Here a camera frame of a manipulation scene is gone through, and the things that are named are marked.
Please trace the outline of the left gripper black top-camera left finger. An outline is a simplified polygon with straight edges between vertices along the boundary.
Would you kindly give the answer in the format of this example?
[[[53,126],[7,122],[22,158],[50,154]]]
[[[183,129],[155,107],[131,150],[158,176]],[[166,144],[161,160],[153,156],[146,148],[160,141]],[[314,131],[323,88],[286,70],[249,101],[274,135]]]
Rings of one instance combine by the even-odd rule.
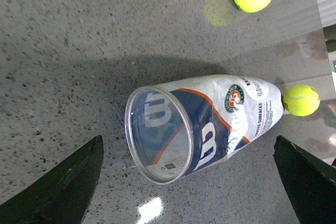
[[[99,182],[103,138],[80,149],[1,204],[1,223],[83,223]]]

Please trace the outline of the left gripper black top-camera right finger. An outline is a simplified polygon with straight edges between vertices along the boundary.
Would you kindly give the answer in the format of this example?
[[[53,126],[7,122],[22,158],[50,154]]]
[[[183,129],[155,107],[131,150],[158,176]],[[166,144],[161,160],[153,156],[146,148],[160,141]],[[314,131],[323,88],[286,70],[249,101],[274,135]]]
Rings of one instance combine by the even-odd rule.
[[[277,136],[274,160],[300,223],[335,223],[335,167]]]

